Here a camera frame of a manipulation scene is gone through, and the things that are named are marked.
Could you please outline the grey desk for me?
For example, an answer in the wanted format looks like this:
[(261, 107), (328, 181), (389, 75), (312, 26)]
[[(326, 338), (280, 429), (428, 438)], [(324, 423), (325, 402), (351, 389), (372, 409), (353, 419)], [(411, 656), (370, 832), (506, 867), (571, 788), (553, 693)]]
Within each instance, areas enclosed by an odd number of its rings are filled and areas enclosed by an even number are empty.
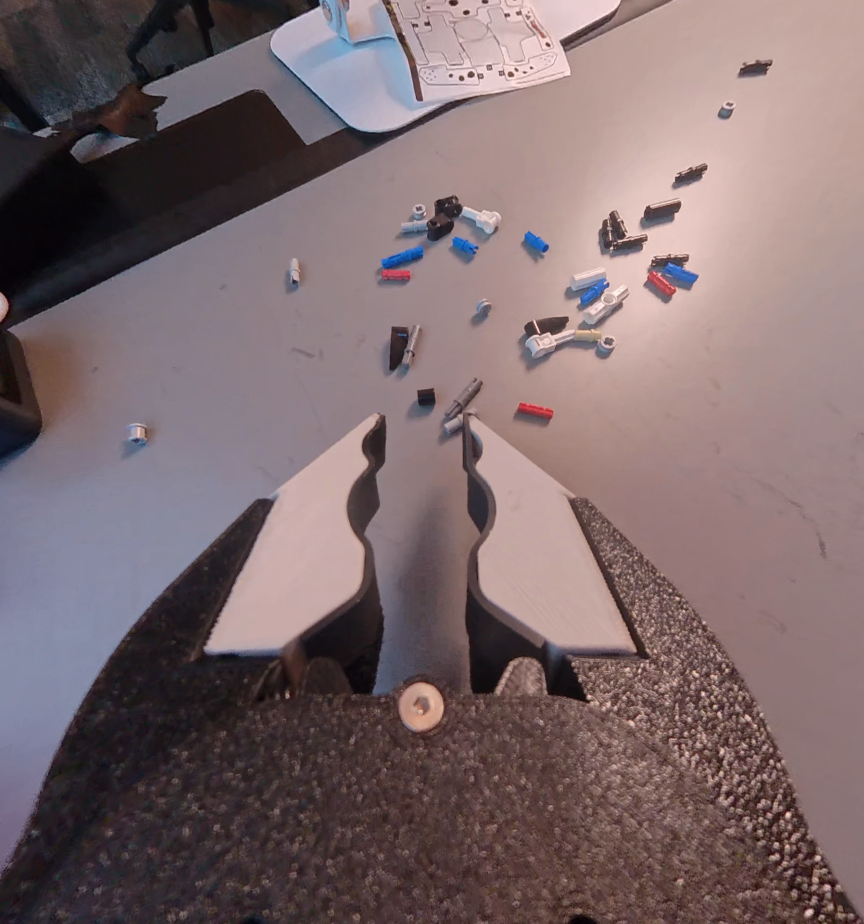
[[(468, 680), (461, 445), (441, 408), (472, 377), (484, 423), (588, 498), (667, 575), (758, 700), (821, 853), (864, 917), (864, 2), (671, 2), (569, 54), (558, 82), (440, 115), (304, 186), (19, 324), (44, 416), (0, 466), (0, 872), (64, 731), (127, 630), (256, 498), (374, 412), (388, 422), (368, 536), (385, 640), (379, 688)], [(472, 216), (462, 265), (424, 252), (409, 287), (340, 319), (318, 385), (288, 341), (332, 303), (304, 254), (345, 179), (384, 184), (343, 251), (395, 264), (398, 232)], [(679, 203), (662, 225), (645, 213)], [(602, 244), (604, 219), (644, 246)], [(574, 301), (600, 276), (623, 304)], [(172, 302), (163, 318), (128, 300)], [(220, 397), (204, 372), (218, 309)], [(538, 360), (527, 321), (614, 337)], [(306, 441), (269, 440), (287, 398)], [(245, 390), (230, 437), (230, 392)], [(134, 423), (155, 433), (123, 458)]]

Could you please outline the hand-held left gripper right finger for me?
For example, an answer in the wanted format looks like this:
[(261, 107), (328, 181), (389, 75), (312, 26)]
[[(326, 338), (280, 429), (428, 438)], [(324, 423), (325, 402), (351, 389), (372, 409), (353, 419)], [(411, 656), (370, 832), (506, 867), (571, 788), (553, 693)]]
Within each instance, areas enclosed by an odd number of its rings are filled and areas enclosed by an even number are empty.
[(574, 495), (481, 420), (462, 418), (467, 508), (478, 537), (468, 590), (481, 616), (474, 656), (512, 649), (574, 657), (634, 657), (639, 643), (574, 507)]

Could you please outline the scattered small building pieces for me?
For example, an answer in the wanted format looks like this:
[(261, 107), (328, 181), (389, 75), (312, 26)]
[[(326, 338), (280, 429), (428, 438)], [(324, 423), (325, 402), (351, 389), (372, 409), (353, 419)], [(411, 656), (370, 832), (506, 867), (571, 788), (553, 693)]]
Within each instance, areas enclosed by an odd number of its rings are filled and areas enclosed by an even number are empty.
[[(337, 135), (327, 136), (320, 140), (317, 144), (311, 148), (305, 148), (304, 152), (300, 155), (299, 158), (294, 156), (293, 158), (288, 158), (288, 164), (301, 168), (301, 175), (299, 178), (290, 178), (290, 179), (311, 179), (311, 175), (314, 178), (320, 177), (321, 175), (329, 175), (332, 173), (329, 170), (330, 167), (342, 167), (356, 160), (356, 155), (362, 156), (364, 158), (370, 151), (379, 150), (377, 146), (369, 144), (367, 141), (359, 140), (355, 137), (354, 134), (346, 132), (339, 132)], [(311, 327), (316, 330), (317, 326), (320, 327), (319, 335), (316, 337), (318, 342), (313, 348), (308, 347), (309, 352), (305, 356), (304, 354), (304, 345), (300, 344), (297, 340), (292, 344), (291, 341), (288, 341), (289, 351), (293, 353), (293, 358), (295, 361), (300, 359), (301, 361), (307, 360), (310, 366), (314, 366), (314, 376), (316, 376), (318, 385), (326, 385), (332, 391), (332, 395), (342, 396), (345, 398), (345, 392), (347, 394), (346, 387), (342, 385), (343, 374), (338, 371), (331, 371), (329, 353), (327, 350), (330, 349), (332, 340), (335, 343), (335, 339), (342, 337), (338, 332), (333, 333), (330, 331), (330, 327), (335, 331), (336, 326), (339, 325), (340, 319), (343, 319), (345, 323), (348, 323), (348, 320), (351, 320), (353, 324), (358, 322), (358, 332), (359, 335), (365, 333), (366, 321), (368, 318), (368, 308), (362, 305), (366, 300), (370, 301), (368, 295), (356, 293), (356, 290), (359, 288), (356, 285), (356, 282), (361, 286), (361, 289), (364, 289), (366, 292), (368, 289), (371, 289), (371, 293), (374, 293), (376, 289), (378, 291), (384, 290), (391, 294), (394, 290), (402, 291), (405, 287), (409, 287), (408, 279), (411, 278), (411, 270), (415, 269), (418, 266), (420, 257), (424, 252), (433, 252), (436, 251), (436, 248), (441, 249), (444, 252), (443, 248), (448, 248), (449, 253), (451, 253), (455, 258), (462, 264), (470, 264), (474, 254), (479, 249), (479, 245), (483, 245), (484, 249), (486, 247), (484, 243), (484, 238), (486, 235), (483, 230), (473, 230), (470, 225), (473, 224), (471, 221), (472, 216), (468, 217), (468, 222), (470, 224), (464, 223), (462, 218), (454, 218), (454, 221), (457, 222), (461, 227), (467, 228), (465, 231), (461, 231), (461, 234), (457, 234), (457, 237), (460, 237), (457, 245), (452, 245), (449, 243), (454, 237), (452, 232), (449, 230), (450, 218), (447, 218), (444, 214), (438, 217), (437, 224), (435, 225), (437, 230), (436, 234), (439, 235), (441, 240), (438, 244), (434, 241), (426, 241), (426, 219), (423, 218), (421, 221), (416, 219), (418, 224), (416, 228), (411, 231), (401, 231), (397, 233), (394, 243), (397, 244), (397, 251), (403, 251), (406, 253), (406, 256), (402, 258), (395, 254), (397, 257), (395, 264), (391, 263), (393, 258), (385, 257), (384, 260), (378, 261), (376, 267), (371, 268), (371, 283), (368, 285), (368, 277), (366, 273), (367, 269), (363, 266), (364, 254), (359, 256), (356, 254), (353, 257), (353, 260), (358, 263), (356, 268), (358, 271), (355, 272), (351, 279), (349, 277), (349, 272), (346, 266), (343, 266), (345, 260), (343, 259), (343, 251), (349, 253), (349, 246), (355, 248), (355, 244), (358, 243), (356, 238), (364, 237), (363, 232), (367, 233), (368, 231), (374, 232), (377, 230), (375, 225), (377, 221), (375, 220), (378, 215), (383, 211), (381, 205), (388, 201), (387, 195), (381, 195), (384, 190), (381, 187), (384, 185), (380, 180), (369, 180), (366, 188), (368, 192), (362, 194), (358, 191), (359, 183), (356, 182), (359, 178), (349, 177), (348, 175), (342, 176), (340, 182), (345, 179), (346, 182), (343, 183), (346, 193), (346, 196), (341, 196), (338, 201), (334, 200), (332, 214), (330, 215), (331, 221), (330, 225), (336, 227), (339, 224), (340, 227), (345, 225), (342, 231), (340, 231), (339, 237), (342, 235), (344, 240), (342, 243), (336, 241), (335, 238), (330, 240), (332, 235), (329, 232), (320, 231), (318, 234), (316, 230), (314, 233), (319, 240), (316, 242), (314, 247), (304, 254), (304, 268), (301, 271), (304, 277), (304, 281), (307, 284), (313, 283), (312, 291), (309, 289), (308, 292), (313, 295), (313, 298), (310, 301), (320, 301), (317, 298), (317, 295), (320, 295), (321, 298), (325, 295), (323, 289), (328, 285), (332, 291), (330, 292), (331, 297), (327, 296), (324, 300), (326, 302), (331, 302), (332, 305), (327, 308), (327, 310), (317, 311), (314, 317), (317, 314), (320, 314), (322, 311), (323, 314), (326, 314), (328, 320), (323, 319), (322, 314), (316, 320), (312, 322), (308, 321)], [(648, 210), (645, 213), (645, 222), (646, 225), (662, 225), (665, 222), (668, 222), (676, 212), (679, 210), (679, 203), (673, 200), (672, 202), (665, 202), (663, 205), (656, 205), (652, 209), (648, 207)], [(623, 230), (624, 224), (623, 219), (614, 218), (611, 222), (612, 229), (607, 230), (609, 227), (609, 219), (604, 219), (603, 230), (600, 232), (600, 238), (602, 238), (601, 243), (611, 244), (611, 248), (615, 251), (615, 248), (619, 247), (622, 241), (625, 241), (624, 247), (621, 249), (621, 253), (624, 253), (626, 250), (632, 252), (635, 248), (640, 248), (644, 246), (646, 242), (646, 234), (644, 237), (641, 237), (640, 234), (634, 233), (629, 235)], [(589, 282), (583, 281), (574, 281), (574, 292), (572, 297), (574, 301), (577, 298), (582, 297), (582, 292), (580, 289), (584, 289), (586, 294), (590, 296), (590, 299), (586, 299), (584, 303), (588, 302), (588, 307), (599, 306), (600, 308), (615, 308), (623, 304), (626, 293), (624, 289), (621, 289), (619, 294), (615, 295), (615, 298), (608, 295), (609, 284), (604, 282), (605, 276), (599, 273), (599, 271), (590, 271), (593, 275), (600, 276), (595, 280), (590, 277)], [(141, 311), (146, 315), (143, 319), (143, 327), (145, 330), (149, 330), (151, 324), (149, 322), (149, 314), (152, 313), (154, 321), (159, 321), (163, 318), (165, 311), (168, 309), (168, 306), (172, 302), (171, 299), (167, 299), (161, 295), (161, 292), (150, 292), (149, 288), (144, 286), (145, 291), (143, 293), (138, 293), (141, 295), (140, 298), (137, 298), (134, 292), (131, 295), (134, 297), (128, 300), (128, 311), (133, 314), (136, 308), (131, 308), (131, 305), (138, 305), (140, 303), (142, 307)], [(205, 366), (204, 372), (207, 374), (207, 377), (211, 379), (214, 385), (218, 386), (214, 391), (217, 392), (217, 396), (220, 397), (219, 387), (222, 385), (229, 385), (227, 383), (228, 376), (227, 372), (230, 371), (228, 368), (229, 363), (227, 360), (229, 357), (226, 350), (227, 335), (230, 334), (231, 337), (239, 337), (240, 333), (240, 320), (241, 317), (245, 317), (245, 313), (249, 313), (246, 308), (234, 307), (230, 308), (230, 311), (227, 311), (227, 308), (218, 309), (218, 331), (217, 334), (219, 340), (222, 341), (222, 347), (218, 347), (218, 350), (215, 350), (217, 355), (214, 359)], [(573, 325), (570, 322), (570, 319), (566, 316), (559, 317), (549, 317), (543, 319), (536, 319), (534, 321), (527, 321), (525, 324), (524, 333), (521, 337), (523, 341), (522, 351), (525, 353), (527, 359), (541, 361), (549, 353), (554, 352), (556, 348), (559, 348), (562, 344), (567, 342), (580, 341), (583, 343), (589, 343), (590, 347), (594, 347), (596, 344), (600, 354), (604, 356), (610, 355), (612, 348), (614, 347), (614, 337), (610, 334), (601, 334), (601, 332), (596, 333), (598, 328), (601, 326), (599, 321), (576, 321)], [(286, 394), (281, 389), (275, 391), (274, 389), (263, 389), (263, 394), (267, 391), (267, 397), (269, 398), (269, 411), (279, 410), (278, 409), (278, 398), (287, 398), (288, 410), (290, 414), (290, 405), (294, 404), (294, 407), (297, 408), (298, 399), (305, 399), (301, 402), (303, 414), (304, 410), (312, 412), (313, 415), (313, 427), (314, 434), (307, 433), (307, 440), (310, 439), (310, 436), (313, 435), (315, 440), (318, 442), (315, 445), (319, 445), (320, 449), (327, 448), (326, 437), (329, 432), (325, 432), (323, 423), (319, 418), (317, 413), (320, 408), (318, 404), (320, 401), (311, 400), (313, 396), (310, 394), (310, 391), (307, 390), (308, 387), (305, 387), (306, 383), (303, 383), (303, 380), (300, 382), (295, 379), (297, 383), (294, 388), (294, 394), (291, 395), (290, 392)], [(460, 426), (461, 423), (461, 413), (464, 408), (470, 404), (470, 398), (467, 397), (468, 394), (476, 392), (473, 389), (479, 390), (479, 385), (472, 383), (472, 387), (468, 386), (465, 392), (462, 392), (464, 395), (463, 398), (460, 398), (457, 403), (452, 403), (451, 411), (446, 413), (447, 422), (445, 423), (445, 432), (446, 436), (449, 433), (454, 433)], [(237, 395), (234, 396), (232, 392), (228, 396), (230, 398), (230, 414), (227, 415), (227, 423), (229, 426), (225, 428), (219, 427), (219, 423), (222, 421), (217, 417), (215, 423), (218, 423), (218, 427), (215, 428), (216, 436), (230, 437), (230, 440), (227, 442), (232, 445), (231, 438), (235, 435), (233, 430), (236, 430), (236, 427), (233, 427), (233, 417), (238, 417), (239, 410), (248, 410), (246, 407), (246, 399), (250, 396), (246, 393), (245, 390), (241, 390), (241, 394), (238, 391)], [(298, 420), (297, 410), (294, 410), (293, 414), (284, 413), (284, 410), (281, 410), (281, 413), (278, 415), (279, 419), (277, 422), (273, 422), (271, 419), (268, 421), (268, 433), (269, 440), (272, 436), (278, 436), (278, 424), (281, 424), (280, 434), (281, 440), (281, 452), (287, 448), (289, 450), (293, 449), (293, 453), (288, 455), (288, 464), (295, 461), (297, 456), (300, 456), (299, 453), (296, 453), (297, 450), (303, 450), (305, 448), (304, 444), (306, 441), (303, 438), (303, 434), (298, 434), (297, 424), (303, 423), (303, 418)], [(140, 424), (134, 423), (127, 428), (126, 439), (122, 442), (122, 456), (123, 458), (139, 457), (141, 453), (146, 454), (146, 451), (142, 448), (146, 445), (149, 440), (149, 435), (152, 435), (154, 430), (149, 424), (156, 424), (159, 421), (150, 420), (149, 422), (142, 422)]]

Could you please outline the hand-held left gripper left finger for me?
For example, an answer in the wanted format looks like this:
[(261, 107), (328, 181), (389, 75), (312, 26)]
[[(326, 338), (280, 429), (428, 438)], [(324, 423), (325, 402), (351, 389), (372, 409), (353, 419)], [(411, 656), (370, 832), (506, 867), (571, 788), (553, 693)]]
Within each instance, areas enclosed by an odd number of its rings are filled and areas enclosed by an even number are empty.
[(206, 656), (279, 655), (300, 642), (310, 657), (350, 663), (372, 645), (383, 617), (356, 610), (377, 583), (367, 529), (380, 508), (386, 443), (385, 416), (371, 414), (270, 495)]

